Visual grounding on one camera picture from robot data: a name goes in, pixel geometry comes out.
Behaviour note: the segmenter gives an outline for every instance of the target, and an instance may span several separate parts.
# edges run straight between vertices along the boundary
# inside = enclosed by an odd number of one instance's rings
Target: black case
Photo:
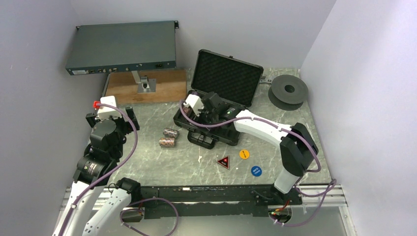
[[[213,91],[228,105],[235,105],[244,110],[252,105],[263,72],[264,69],[259,65],[202,49],[198,52],[191,82],[193,90],[188,91],[188,94],[197,92],[202,97]],[[240,132],[235,130],[233,124],[228,128],[199,128],[190,124],[179,109],[174,116],[174,123],[187,128],[188,140],[204,148],[213,148],[216,141],[231,146],[237,145],[239,141]],[[206,142],[206,138],[211,138],[212,142]]]

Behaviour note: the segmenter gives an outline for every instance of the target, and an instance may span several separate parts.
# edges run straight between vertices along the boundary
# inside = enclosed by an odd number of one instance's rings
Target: blue round disc
[[[262,169],[259,166],[252,167],[252,169],[250,170],[250,172],[253,174],[253,176],[256,176],[256,177],[262,175]]]

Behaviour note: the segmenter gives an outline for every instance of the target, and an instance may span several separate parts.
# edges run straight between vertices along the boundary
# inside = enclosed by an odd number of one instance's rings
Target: brown wooden panel
[[[186,96],[185,70],[140,71],[141,76],[156,79],[156,92],[137,93],[138,84],[131,72],[113,73],[106,96],[115,96],[119,104],[177,102]]]

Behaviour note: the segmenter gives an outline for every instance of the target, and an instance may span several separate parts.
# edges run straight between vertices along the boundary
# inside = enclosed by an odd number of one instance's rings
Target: triangular sign
[[[229,156],[223,157],[218,160],[217,163],[219,163],[222,167],[229,169]]]

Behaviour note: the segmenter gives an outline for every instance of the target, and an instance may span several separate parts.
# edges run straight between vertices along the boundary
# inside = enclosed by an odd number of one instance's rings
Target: wall
[[[2,1],[0,235],[51,235],[90,131],[102,76],[69,76],[69,1]]]
[[[301,67],[358,235],[417,235],[417,2],[338,0]]]
[[[300,68],[335,0],[71,0],[83,25],[179,20],[177,60],[208,49],[263,67]]]

